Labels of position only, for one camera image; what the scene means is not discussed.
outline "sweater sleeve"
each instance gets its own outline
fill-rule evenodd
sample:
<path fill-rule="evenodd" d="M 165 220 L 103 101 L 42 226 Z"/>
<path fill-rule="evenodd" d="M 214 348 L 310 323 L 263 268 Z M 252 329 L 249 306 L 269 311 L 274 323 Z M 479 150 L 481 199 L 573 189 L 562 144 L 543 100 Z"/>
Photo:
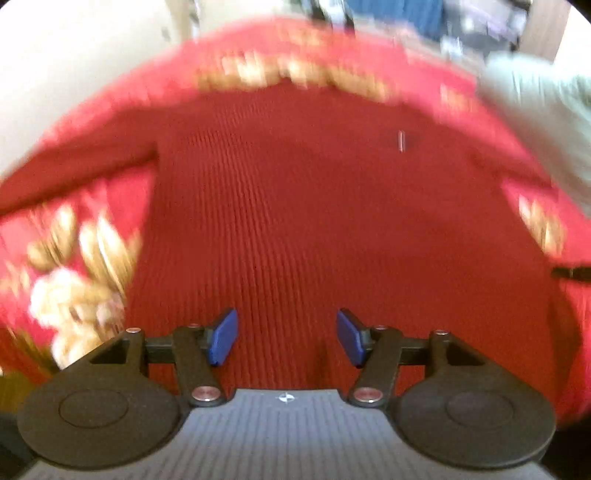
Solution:
<path fill-rule="evenodd" d="M 0 216 L 155 160 L 158 118 L 148 110 L 124 112 L 91 133 L 34 153 L 0 186 Z"/>

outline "blue gripper pad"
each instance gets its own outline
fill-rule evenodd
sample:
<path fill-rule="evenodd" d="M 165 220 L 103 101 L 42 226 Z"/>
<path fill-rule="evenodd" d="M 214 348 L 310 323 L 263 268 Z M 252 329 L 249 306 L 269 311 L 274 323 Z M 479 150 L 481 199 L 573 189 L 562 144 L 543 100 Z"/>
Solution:
<path fill-rule="evenodd" d="M 363 347 L 359 327 L 360 325 L 355 325 L 342 310 L 336 314 L 336 333 L 339 342 L 355 367 L 362 367 L 368 357 L 368 352 Z"/>
<path fill-rule="evenodd" d="M 213 331 L 209 349 L 207 349 L 207 361 L 217 367 L 224 363 L 230 353 L 234 341 L 238 336 L 238 312 L 235 309 L 228 311 L 227 315 L 217 324 Z"/>

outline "blue curtain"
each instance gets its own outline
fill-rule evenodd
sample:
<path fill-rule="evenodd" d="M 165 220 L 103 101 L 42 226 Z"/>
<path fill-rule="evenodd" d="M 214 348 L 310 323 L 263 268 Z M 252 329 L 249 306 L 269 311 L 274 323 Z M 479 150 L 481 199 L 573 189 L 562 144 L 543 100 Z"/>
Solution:
<path fill-rule="evenodd" d="M 381 21 L 405 21 L 427 38 L 439 39 L 443 0 L 346 0 L 357 14 Z"/>

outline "ribbed red fabric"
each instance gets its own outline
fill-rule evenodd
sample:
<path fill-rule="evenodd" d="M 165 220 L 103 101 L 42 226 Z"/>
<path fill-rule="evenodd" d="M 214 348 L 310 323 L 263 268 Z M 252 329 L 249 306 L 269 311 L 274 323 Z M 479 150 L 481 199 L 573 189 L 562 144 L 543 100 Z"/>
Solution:
<path fill-rule="evenodd" d="M 280 85 L 122 115 L 34 158 L 0 212 L 150 158 L 127 324 L 162 335 L 236 307 L 227 387 L 348 387 L 348 307 L 409 336 L 451 330 L 551 400 L 563 388 L 579 330 L 499 188 L 543 183 L 526 166 L 409 106 Z"/>

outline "gray ribbed plate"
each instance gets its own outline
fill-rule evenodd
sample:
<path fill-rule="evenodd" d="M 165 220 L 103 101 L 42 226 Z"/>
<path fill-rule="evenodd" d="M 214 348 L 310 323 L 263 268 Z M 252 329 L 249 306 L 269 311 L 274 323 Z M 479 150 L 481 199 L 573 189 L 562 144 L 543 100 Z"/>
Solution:
<path fill-rule="evenodd" d="M 130 465 L 73 472 L 39 462 L 24 480 L 363 479 L 543 480 L 533 463 L 497 472 L 440 465 L 412 450 L 376 410 L 336 390 L 237 390 L 216 408 L 191 412 L 177 436 Z"/>

